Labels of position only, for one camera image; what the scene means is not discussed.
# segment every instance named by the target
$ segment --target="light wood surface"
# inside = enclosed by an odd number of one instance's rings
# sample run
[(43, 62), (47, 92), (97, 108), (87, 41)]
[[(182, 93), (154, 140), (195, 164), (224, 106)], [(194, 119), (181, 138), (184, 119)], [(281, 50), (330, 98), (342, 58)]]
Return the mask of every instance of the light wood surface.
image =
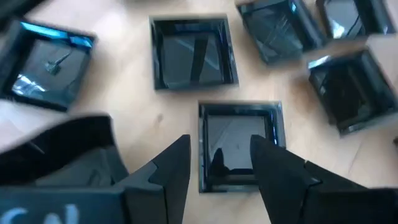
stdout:
[[(314, 2), (307, 1), (312, 12)], [(155, 92), (148, 16), (201, 13), (227, 13), (239, 86)], [(184, 223), (269, 223), (258, 192), (198, 193), (198, 100), (281, 101), (288, 150), (367, 187), (398, 187), (398, 151), (392, 143), (398, 136), (396, 119), (341, 138), (336, 128), (328, 125), (308, 82), (305, 61), (361, 47), (362, 43), (332, 44), (306, 55), (301, 62), (267, 67), (232, 0), (49, 0), (29, 18), (94, 32), (98, 43), (69, 114), (0, 101), (3, 150), (68, 116), (105, 112), (113, 117), (120, 153), (134, 172), (179, 136), (191, 134), (192, 175)], [(391, 83), (398, 84), (397, 38), (372, 37), (368, 45)]]

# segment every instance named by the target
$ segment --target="black square glass piece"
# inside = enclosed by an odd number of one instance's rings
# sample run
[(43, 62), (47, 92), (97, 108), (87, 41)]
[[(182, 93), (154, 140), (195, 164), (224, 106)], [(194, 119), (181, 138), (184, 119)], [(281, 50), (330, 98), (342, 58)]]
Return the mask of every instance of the black square glass piece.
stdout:
[(66, 111), (75, 100), (95, 37), (13, 21), (0, 58), (0, 96)]
[(299, 58), (325, 44), (325, 37), (302, 0), (257, 0), (237, 8), (267, 64)]
[(317, 0), (317, 7), (331, 39), (396, 33), (382, 0)]
[(199, 104), (200, 192), (258, 190), (250, 138), (285, 146), (280, 103)]
[(155, 89), (238, 83), (226, 17), (153, 19)]
[(370, 51), (338, 58), (324, 57), (308, 66), (329, 123), (340, 134), (363, 129), (396, 113), (397, 99)]

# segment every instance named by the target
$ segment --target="black square box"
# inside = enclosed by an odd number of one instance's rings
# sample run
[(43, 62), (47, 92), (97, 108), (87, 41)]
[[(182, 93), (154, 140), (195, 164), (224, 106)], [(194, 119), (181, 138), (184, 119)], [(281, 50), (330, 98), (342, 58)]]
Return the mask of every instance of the black square box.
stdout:
[(326, 44), (302, 0), (257, 0), (236, 7), (266, 64), (299, 58)]
[(58, 111), (75, 100), (95, 37), (14, 20), (0, 58), (0, 97)]
[(335, 124), (340, 134), (358, 131), (397, 112), (395, 93), (369, 50), (324, 57), (308, 67), (329, 123)]
[(200, 103), (200, 192), (258, 190), (250, 138), (260, 135), (285, 146), (280, 103)]
[(396, 33), (383, 0), (317, 0), (317, 8), (331, 39)]
[(238, 83), (226, 16), (153, 18), (150, 24), (156, 90)]

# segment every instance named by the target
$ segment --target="wooden table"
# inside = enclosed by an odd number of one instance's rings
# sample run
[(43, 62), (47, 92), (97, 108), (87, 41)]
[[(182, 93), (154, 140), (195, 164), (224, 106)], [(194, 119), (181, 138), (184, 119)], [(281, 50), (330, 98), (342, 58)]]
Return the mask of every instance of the wooden table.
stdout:
[[(313, 7), (315, 0), (307, 2)], [(227, 13), (240, 84), (205, 91), (155, 92), (148, 16), (192, 13)], [(269, 223), (258, 192), (198, 193), (198, 100), (281, 101), (288, 150), (367, 187), (398, 186), (398, 151), (392, 143), (398, 136), (396, 119), (340, 138), (336, 128), (328, 125), (308, 82), (305, 61), (361, 44), (343, 43), (345, 47), (308, 54), (301, 62), (267, 67), (232, 0), (49, 0), (29, 17), (95, 32), (99, 41), (69, 114), (0, 101), (3, 150), (68, 116), (104, 112), (113, 117), (120, 153), (134, 172), (179, 136), (191, 134), (192, 174), (184, 223)], [(374, 37), (368, 44), (391, 83), (398, 86), (397, 38)]]

